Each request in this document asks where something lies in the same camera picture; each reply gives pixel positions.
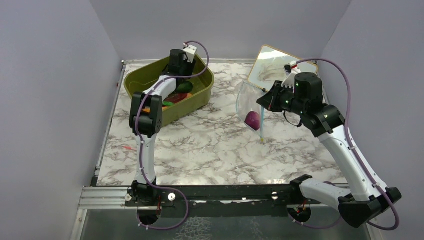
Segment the clear zip top bag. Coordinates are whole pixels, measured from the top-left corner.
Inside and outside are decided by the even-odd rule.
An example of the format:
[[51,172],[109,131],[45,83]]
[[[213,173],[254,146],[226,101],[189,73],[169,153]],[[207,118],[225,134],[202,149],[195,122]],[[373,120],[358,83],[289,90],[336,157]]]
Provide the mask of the clear zip top bag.
[[[265,89],[259,88],[254,84],[251,84],[249,81],[240,82],[236,88],[236,102],[235,102],[235,111],[237,117],[240,121],[253,133],[258,135],[260,142],[264,142],[264,118],[265,118],[265,109],[257,103],[257,100],[265,95],[267,91]],[[244,121],[245,117],[250,111],[255,111],[261,116],[261,125],[260,129],[255,131],[249,126],[247,126]]]

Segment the purple red onion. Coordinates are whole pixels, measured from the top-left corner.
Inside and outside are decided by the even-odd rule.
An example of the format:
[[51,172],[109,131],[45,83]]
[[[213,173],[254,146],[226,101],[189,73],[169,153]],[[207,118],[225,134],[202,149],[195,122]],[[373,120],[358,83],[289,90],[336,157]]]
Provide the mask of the purple red onion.
[[244,123],[254,131],[258,131],[261,128],[261,115],[256,111],[250,111],[246,115]]

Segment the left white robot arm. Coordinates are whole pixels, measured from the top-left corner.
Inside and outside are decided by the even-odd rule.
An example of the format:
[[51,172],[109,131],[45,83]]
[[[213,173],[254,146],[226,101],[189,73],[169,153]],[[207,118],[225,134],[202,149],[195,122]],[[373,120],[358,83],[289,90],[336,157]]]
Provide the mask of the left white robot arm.
[[131,185],[133,196],[144,205],[157,200],[158,187],[154,185],[155,142],[163,124],[163,101],[187,79],[194,76],[197,48],[172,49],[168,64],[157,80],[146,90],[135,92],[131,98],[129,126],[136,136],[138,170]]

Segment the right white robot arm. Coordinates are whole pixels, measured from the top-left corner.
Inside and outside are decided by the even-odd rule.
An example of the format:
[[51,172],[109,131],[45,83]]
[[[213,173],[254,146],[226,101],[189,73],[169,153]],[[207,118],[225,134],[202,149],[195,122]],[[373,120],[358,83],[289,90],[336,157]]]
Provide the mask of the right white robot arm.
[[293,113],[300,125],[329,151],[349,187],[339,188],[303,175],[291,181],[289,199],[300,204],[311,199],[337,210],[351,227],[358,228],[373,218],[393,209],[402,194],[388,187],[371,168],[355,146],[347,121],[334,105],[323,102],[322,80],[312,72],[294,76],[294,84],[275,81],[270,91],[256,101],[274,113]]

